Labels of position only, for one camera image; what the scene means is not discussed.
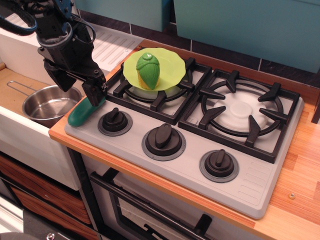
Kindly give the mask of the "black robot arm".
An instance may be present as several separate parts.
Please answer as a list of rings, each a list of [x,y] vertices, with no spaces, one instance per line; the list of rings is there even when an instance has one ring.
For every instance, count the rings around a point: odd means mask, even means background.
[[[2,0],[0,5],[27,25],[1,17],[0,27],[18,36],[36,34],[44,68],[61,90],[67,92],[79,80],[92,106],[105,100],[106,78],[92,58],[95,30],[72,12],[71,0]]]

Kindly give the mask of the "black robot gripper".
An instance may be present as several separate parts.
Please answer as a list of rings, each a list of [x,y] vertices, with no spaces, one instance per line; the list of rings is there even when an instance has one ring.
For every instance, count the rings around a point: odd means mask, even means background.
[[[92,59],[94,49],[90,33],[84,24],[67,24],[64,35],[37,37],[38,53],[44,57],[44,68],[55,84],[67,92],[76,82],[92,106],[97,107],[107,96],[108,84],[103,71]]]

